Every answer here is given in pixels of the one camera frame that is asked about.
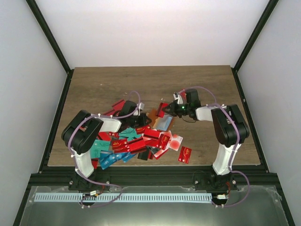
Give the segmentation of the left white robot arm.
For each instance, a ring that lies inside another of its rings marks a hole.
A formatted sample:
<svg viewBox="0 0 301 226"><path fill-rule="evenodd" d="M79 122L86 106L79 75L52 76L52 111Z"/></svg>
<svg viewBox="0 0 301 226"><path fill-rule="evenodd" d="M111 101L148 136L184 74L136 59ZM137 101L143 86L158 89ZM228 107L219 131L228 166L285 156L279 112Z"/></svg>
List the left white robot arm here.
<svg viewBox="0 0 301 226"><path fill-rule="evenodd" d="M90 157L93 146L100 132L121 132L128 127L138 128L151 123L143 112L144 103L121 100L119 107L114 106L105 114L91 114L86 110L79 111L63 130L61 138L71 151L75 160L75 171L81 175L79 184L85 190L96 185L96 178Z"/></svg>

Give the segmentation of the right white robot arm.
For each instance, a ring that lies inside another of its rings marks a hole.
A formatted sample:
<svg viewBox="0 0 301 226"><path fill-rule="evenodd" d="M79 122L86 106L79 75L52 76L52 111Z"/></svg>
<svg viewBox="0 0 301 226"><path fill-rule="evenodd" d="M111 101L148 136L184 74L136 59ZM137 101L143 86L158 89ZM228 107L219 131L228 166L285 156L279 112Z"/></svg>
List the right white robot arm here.
<svg viewBox="0 0 301 226"><path fill-rule="evenodd" d="M195 121L213 123L219 148L213 170L209 177L210 186L219 190L226 184L224 175L232 172L232 164L238 149L250 135L250 129L236 104L220 105L217 102L202 105L198 86L183 89L173 94L174 101L162 107L162 111L173 117L189 116Z"/></svg>

